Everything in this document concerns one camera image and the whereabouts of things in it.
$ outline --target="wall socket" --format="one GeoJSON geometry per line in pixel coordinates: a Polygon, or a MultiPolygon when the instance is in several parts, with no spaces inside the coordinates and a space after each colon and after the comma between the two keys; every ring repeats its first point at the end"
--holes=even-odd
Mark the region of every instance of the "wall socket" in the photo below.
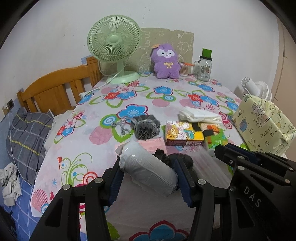
{"type": "Polygon", "coordinates": [[[10,101],[7,102],[7,107],[8,107],[8,111],[10,111],[13,107],[14,107],[14,103],[12,101],[12,99],[10,101]]]}
{"type": "Polygon", "coordinates": [[[3,114],[1,113],[0,115],[0,121],[4,119],[4,117],[8,114],[8,112],[14,107],[14,103],[12,101],[12,99],[10,101],[7,102],[7,104],[5,104],[3,107],[2,107],[2,111],[4,113],[4,116],[3,114]]]}

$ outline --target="white packaged item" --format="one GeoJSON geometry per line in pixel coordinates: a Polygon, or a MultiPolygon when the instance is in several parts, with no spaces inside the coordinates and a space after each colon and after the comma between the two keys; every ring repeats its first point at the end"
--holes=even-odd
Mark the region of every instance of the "white packaged item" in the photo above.
{"type": "Polygon", "coordinates": [[[121,156],[120,169],[131,175],[135,183],[144,189],[151,188],[165,197],[176,189],[178,184],[176,172],[150,154],[138,142],[125,143],[116,149],[116,153],[121,156]]]}
{"type": "Polygon", "coordinates": [[[219,114],[207,110],[200,110],[190,108],[188,106],[183,107],[179,112],[180,119],[183,121],[189,121],[192,123],[203,122],[211,124],[222,124],[222,117],[219,114]]]}
{"type": "Polygon", "coordinates": [[[196,172],[199,179],[201,178],[208,181],[214,187],[229,187],[231,179],[226,176],[222,168],[203,147],[193,147],[184,154],[192,158],[193,170],[196,172]]]}
{"type": "Polygon", "coordinates": [[[65,113],[59,114],[59,115],[54,117],[54,121],[52,122],[52,128],[48,132],[48,135],[46,137],[46,141],[45,141],[45,144],[44,144],[45,154],[47,154],[49,148],[54,143],[54,138],[56,137],[59,129],[66,122],[66,120],[68,119],[68,117],[70,116],[70,114],[72,112],[73,112],[72,110],[67,110],[65,113]]]}

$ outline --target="green lid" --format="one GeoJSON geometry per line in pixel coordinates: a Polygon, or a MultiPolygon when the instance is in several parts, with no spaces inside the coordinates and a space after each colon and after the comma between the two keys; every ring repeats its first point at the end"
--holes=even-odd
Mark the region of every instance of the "green lid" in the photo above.
{"type": "Polygon", "coordinates": [[[202,49],[202,56],[206,58],[210,58],[212,56],[212,51],[209,49],[202,49]]]}

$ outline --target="price tag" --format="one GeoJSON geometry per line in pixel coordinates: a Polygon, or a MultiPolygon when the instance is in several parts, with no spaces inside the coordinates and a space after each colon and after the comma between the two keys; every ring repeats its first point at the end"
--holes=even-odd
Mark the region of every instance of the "price tag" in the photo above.
{"type": "Polygon", "coordinates": [[[158,48],[159,45],[160,45],[160,44],[154,44],[154,45],[152,46],[152,48],[153,48],[153,49],[154,49],[154,48],[158,48]]]}

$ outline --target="white fan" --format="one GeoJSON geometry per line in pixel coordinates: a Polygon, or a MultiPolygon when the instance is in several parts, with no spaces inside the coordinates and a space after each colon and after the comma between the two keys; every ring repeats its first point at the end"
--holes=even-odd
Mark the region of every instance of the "white fan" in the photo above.
{"type": "Polygon", "coordinates": [[[242,87],[246,92],[251,95],[257,96],[261,99],[271,101],[271,91],[268,88],[268,85],[263,81],[254,81],[250,77],[245,77],[242,82],[242,87]]]}

